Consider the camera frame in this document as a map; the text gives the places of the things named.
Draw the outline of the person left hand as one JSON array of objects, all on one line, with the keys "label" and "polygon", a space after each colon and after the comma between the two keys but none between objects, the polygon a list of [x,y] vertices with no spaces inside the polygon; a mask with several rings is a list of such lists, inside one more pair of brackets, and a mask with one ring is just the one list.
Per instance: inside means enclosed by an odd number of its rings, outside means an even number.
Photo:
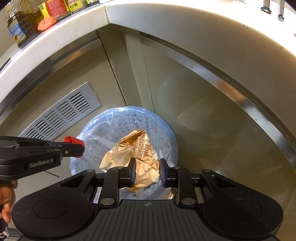
[{"label": "person left hand", "polygon": [[16,201],[15,190],[18,187],[18,180],[10,184],[1,183],[1,215],[6,223],[11,222],[11,212]]}]

